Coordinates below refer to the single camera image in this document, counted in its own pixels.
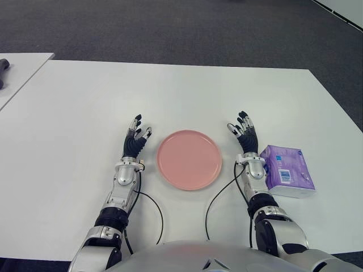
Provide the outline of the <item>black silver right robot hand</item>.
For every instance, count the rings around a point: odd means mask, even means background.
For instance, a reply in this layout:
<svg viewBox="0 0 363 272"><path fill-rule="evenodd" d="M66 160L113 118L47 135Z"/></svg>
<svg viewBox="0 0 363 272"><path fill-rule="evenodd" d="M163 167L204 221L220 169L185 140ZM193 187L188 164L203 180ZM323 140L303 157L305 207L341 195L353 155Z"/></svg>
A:
<svg viewBox="0 0 363 272"><path fill-rule="evenodd" d="M245 111L238 113L239 124L227 124L229 131L236 137L244 153L258 153L258 138L252 119Z"/></svg>

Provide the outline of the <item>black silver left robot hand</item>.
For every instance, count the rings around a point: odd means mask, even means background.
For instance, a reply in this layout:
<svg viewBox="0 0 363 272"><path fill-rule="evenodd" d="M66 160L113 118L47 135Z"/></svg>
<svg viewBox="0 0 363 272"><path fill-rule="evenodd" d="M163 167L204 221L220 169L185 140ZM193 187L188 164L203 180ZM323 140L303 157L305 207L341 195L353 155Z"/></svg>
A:
<svg viewBox="0 0 363 272"><path fill-rule="evenodd" d="M141 125L142 115L139 114L131 121L123 145L123 156L122 158L133 158L136 159L143 147L145 146L147 140L152 135L152 128L147 127L144 133L142 129L139 128Z"/></svg>

